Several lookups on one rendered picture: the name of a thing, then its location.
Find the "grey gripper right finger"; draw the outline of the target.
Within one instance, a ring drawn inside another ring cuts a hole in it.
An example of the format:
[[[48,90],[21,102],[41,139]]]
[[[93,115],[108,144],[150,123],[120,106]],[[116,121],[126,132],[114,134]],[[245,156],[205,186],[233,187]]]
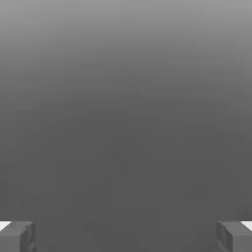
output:
[[[218,221],[217,252],[252,252],[252,221]]]

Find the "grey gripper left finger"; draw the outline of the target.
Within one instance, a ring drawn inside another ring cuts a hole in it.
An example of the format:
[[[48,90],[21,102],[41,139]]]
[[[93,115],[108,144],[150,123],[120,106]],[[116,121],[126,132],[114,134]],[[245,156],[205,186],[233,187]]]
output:
[[[0,221],[0,252],[37,252],[33,221]]]

